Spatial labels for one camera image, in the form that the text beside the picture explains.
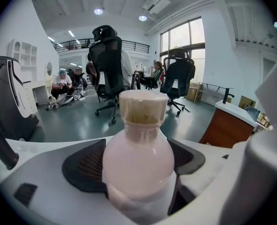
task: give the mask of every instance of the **white shirt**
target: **white shirt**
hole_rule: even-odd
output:
[[[134,74],[134,71],[137,68],[131,56],[129,56],[129,54],[124,49],[122,49],[122,52],[121,52],[121,67],[122,67],[124,85],[131,85],[132,75]],[[105,84],[105,78],[104,78],[103,72],[100,72],[99,84]]]
[[[60,85],[60,84],[69,85],[69,84],[72,84],[72,80],[67,74],[65,75],[65,79],[60,79],[59,75],[57,75],[54,78],[53,83],[56,85]]]

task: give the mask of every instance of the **wall shelf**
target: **wall shelf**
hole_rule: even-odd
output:
[[[37,81],[37,47],[13,39],[8,45],[8,57],[21,64],[22,81]]]

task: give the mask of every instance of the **recessed light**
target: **recessed light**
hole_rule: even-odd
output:
[[[147,17],[144,16],[144,15],[142,15],[142,16],[139,16],[138,19],[141,20],[141,21],[146,21],[146,20],[147,20]]]
[[[48,37],[48,39],[50,39],[52,42],[55,42],[55,40],[51,37]]]
[[[71,31],[69,31],[69,33],[70,33],[70,35],[71,35],[72,37],[74,37],[74,34],[73,34]]]
[[[97,14],[97,15],[101,15],[103,13],[103,10],[101,8],[96,8],[94,10],[94,13]]]

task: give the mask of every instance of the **arched mirror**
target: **arched mirror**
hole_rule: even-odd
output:
[[[46,65],[46,72],[48,73],[49,76],[51,76],[52,70],[53,70],[52,64],[48,62],[48,64]]]

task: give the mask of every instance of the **chair headrest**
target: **chair headrest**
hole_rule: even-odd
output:
[[[169,57],[175,57],[179,59],[189,58],[188,51],[183,48],[174,48],[169,53],[170,53]]]
[[[95,28],[92,31],[92,34],[93,39],[95,40],[95,42],[97,42],[104,38],[115,37],[115,30],[109,25],[103,25]]]

